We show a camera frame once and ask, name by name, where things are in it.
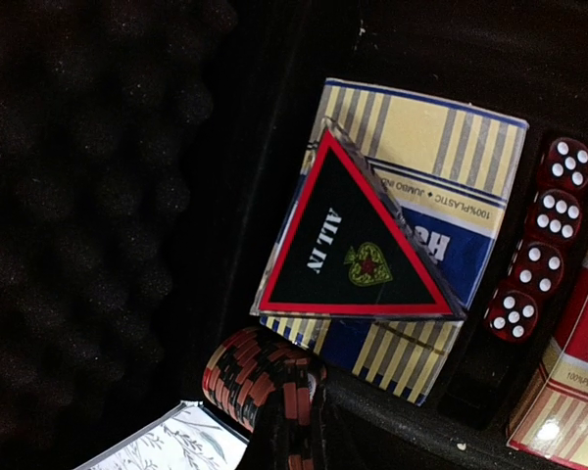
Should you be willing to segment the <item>black triangular all-in button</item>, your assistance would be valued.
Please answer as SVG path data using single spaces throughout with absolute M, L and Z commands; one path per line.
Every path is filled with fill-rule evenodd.
M 325 118 L 254 316 L 461 321 L 457 295 L 348 134 Z

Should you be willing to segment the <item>red black poker chip stack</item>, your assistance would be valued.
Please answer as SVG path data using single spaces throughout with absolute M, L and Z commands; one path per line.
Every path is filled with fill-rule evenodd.
M 325 469 L 319 410 L 326 368 L 264 327 L 237 331 L 215 350 L 202 390 L 220 411 L 249 432 L 276 418 L 285 440 L 276 445 L 278 469 Z

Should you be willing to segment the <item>aluminium poker case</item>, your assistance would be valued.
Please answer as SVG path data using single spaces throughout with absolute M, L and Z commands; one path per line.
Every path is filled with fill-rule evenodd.
M 346 368 L 327 335 L 327 463 L 545 469 L 503 426 L 572 292 L 522 346 L 480 315 L 559 136 L 588 146 L 588 1 L 0 1 L 0 469 L 71 469 L 183 400 L 249 314 L 324 81 L 402 88 L 528 128 L 465 326 L 430 395 Z

